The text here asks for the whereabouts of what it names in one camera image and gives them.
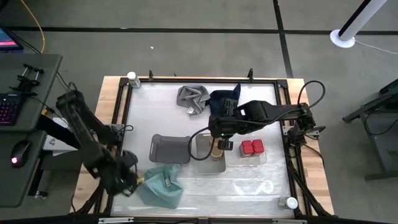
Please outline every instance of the gray tray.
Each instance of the gray tray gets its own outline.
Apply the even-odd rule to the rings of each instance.
[[[196,136],[198,158],[203,158],[209,153],[211,147],[210,136],[211,134],[198,134]],[[221,159],[217,161],[211,159],[211,156],[204,161],[198,161],[198,172],[201,174],[220,174],[225,170],[225,152]]]
[[[187,137],[170,137],[155,134],[150,145],[149,160],[164,164],[188,164],[190,156],[188,153]]]

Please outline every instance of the white bottle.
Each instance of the white bottle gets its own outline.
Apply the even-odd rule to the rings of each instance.
[[[139,81],[139,78],[135,72],[129,72],[127,74],[127,77],[129,79],[129,83],[130,83],[131,87],[139,88],[141,86],[141,82]]]
[[[299,206],[299,202],[293,197],[281,197],[279,198],[279,206],[293,210]]]

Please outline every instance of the teal cloth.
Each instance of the teal cloth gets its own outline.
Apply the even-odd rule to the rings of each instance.
[[[183,192],[177,182],[180,166],[167,164],[145,172],[144,183],[138,186],[137,193],[146,205],[177,208]]]

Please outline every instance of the keyboard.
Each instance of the keyboard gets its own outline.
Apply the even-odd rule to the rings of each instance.
[[[13,93],[0,93],[0,126],[15,125],[22,97]]]

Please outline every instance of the computer screen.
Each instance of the computer screen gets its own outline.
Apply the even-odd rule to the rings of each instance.
[[[22,46],[0,28],[0,50],[22,50]]]

